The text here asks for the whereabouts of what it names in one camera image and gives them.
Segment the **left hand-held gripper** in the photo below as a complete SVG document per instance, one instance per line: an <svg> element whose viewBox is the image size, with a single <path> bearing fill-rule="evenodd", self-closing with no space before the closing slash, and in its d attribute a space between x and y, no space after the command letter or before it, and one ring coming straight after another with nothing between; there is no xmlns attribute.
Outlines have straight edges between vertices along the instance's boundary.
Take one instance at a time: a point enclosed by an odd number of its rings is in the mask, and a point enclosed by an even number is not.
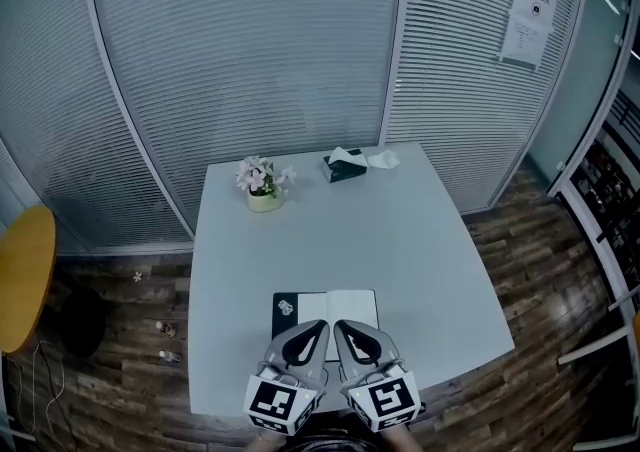
<svg viewBox="0 0 640 452"><path fill-rule="evenodd" d="M271 341L244 399L244 412L255 426L285 436L301 429L326 393L329 338L329 324L317 319Z"/></svg>

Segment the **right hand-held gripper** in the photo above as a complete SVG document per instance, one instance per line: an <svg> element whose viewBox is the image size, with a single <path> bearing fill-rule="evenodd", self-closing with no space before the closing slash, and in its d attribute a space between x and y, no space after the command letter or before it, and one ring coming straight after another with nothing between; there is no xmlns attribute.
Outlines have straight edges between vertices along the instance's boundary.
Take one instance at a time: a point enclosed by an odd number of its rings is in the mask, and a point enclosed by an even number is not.
<svg viewBox="0 0 640 452"><path fill-rule="evenodd" d="M333 334L341 393L364 424L380 432L414 420L421 410L418 388L391 337L347 319L336 321Z"/></svg>

